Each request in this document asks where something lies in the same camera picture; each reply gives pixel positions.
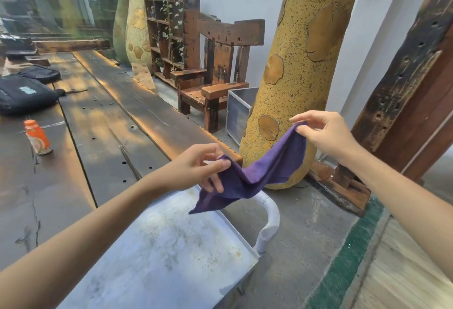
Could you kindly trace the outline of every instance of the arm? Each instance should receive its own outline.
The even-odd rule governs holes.
[[[0,308],[55,308],[156,198],[197,183],[208,191],[223,186],[217,173],[229,160],[204,165],[223,154],[217,144],[194,145],[78,220],[0,273]]]
[[[297,132],[352,170],[453,280],[453,206],[361,147],[337,112],[308,111],[291,121],[307,121]]]

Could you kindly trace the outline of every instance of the black bag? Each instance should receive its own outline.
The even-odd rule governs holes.
[[[18,72],[17,74],[24,77],[30,77],[36,79],[43,84],[53,83],[55,80],[61,78],[60,72],[52,68],[47,68],[39,64],[27,67],[23,71]]]
[[[26,115],[54,105],[57,91],[36,79],[11,74],[0,78],[0,115]]]

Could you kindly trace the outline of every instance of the metal tray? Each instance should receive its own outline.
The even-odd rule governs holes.
[[[59,308],[216,306],[257,264],[280,214],[264,192],[254,197],[269,222],[252,248],[220,211],[188,215],[198,192],[195,186],[154,201]]]

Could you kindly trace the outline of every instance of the purple towel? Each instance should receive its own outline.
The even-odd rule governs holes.
[[[249,167],[242,169],[231,161],[231,167],[219,173],[224,192],[219,193],[215,189],[207,192],[202,188],[200,198],[189,214],[220,210],[238,199],[252,198],[265,185],[286,183],[302,165],[305,156],[307,142],[295,131],[300,124],[305,123],[292,126],[262,158]],[[226,155],[220,159],[231,160]]]

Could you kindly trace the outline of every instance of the green stripe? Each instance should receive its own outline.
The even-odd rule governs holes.
[[[340,307],[347,289],[356,276],[383,209],[384,206],[377,198],[372,197],[364,217],[360,218],[352,227],[329,271],[310,296],[306,308],[334,309]]]

